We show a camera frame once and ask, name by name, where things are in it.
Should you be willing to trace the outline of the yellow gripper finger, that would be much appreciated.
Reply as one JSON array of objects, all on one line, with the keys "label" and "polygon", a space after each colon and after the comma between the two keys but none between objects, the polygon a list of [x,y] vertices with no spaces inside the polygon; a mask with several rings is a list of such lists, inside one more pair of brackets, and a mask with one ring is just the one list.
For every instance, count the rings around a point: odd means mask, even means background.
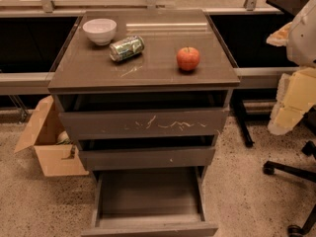
[{"label": "yellow gripper finger", "polygon": [[268,131],[284,135],[292,131],[303,116],[316,105],[316,69],[302,67],[292,75],[282,74]]},{"label": "yellow gripper finger", "polygon": [[283,27],[270,34],[266,40],[266,43],[273,46],[286,46],[290,27],[291,22],[285,24]]}]

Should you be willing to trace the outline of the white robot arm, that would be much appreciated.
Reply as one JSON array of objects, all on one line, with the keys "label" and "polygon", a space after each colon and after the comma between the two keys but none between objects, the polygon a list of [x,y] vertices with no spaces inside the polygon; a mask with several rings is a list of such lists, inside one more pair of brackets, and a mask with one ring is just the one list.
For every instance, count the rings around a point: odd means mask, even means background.
[{"label": "white robot arm", "polygon": [[291,75],[281,75],[268,124],[271,134],[284,135],[316,105],[316,0],[309,0],[290,23],[270,34],[267,43],[285,46],[287,59],[299,66]]}]

